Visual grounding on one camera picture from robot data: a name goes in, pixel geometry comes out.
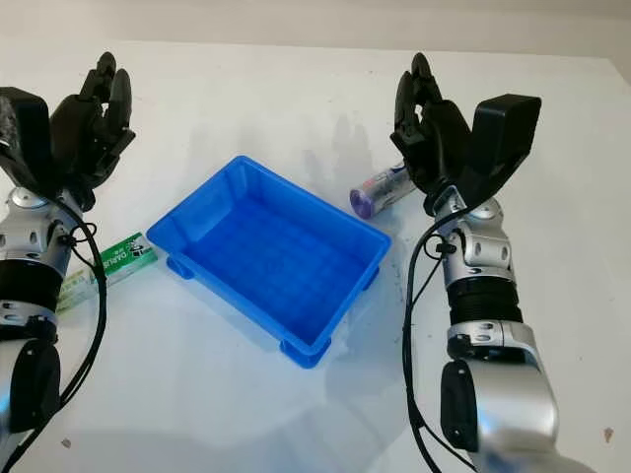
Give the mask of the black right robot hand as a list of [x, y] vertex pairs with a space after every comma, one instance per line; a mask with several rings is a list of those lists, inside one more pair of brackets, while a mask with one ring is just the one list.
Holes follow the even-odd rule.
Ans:
[[469, 136], [459, 108], [443, 97], [427, 57], [416, 53], [397, 86], [390, 140], [426, 196], [459, 175]]

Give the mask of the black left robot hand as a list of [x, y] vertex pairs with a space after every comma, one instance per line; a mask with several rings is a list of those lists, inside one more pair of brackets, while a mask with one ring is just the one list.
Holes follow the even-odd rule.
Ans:
[[106, 51], [81, 91], [65, 98], [50, 117], [52, 157], [60, 168], [62, 187], [83, 212], [94, 207], [94, 189], [112, 175], [135, 138], [131, 112], [130, 77]]

